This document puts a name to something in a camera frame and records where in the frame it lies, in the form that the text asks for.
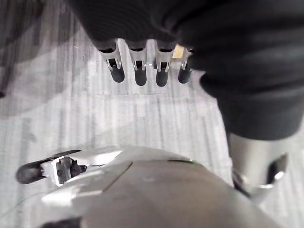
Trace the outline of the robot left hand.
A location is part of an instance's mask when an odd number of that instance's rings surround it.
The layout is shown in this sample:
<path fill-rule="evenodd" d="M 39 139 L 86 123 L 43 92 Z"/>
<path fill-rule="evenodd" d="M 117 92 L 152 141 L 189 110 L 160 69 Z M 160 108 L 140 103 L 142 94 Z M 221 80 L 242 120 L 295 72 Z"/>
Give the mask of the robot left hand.
<path fill-rule="evenodd" d="M 217 101 L 235 188 L 258 201 L 282 178 L 304 117 L 301 0 L 69 0 L 95 47 L 155 39 L 190 51 L 201 87 Z"/>

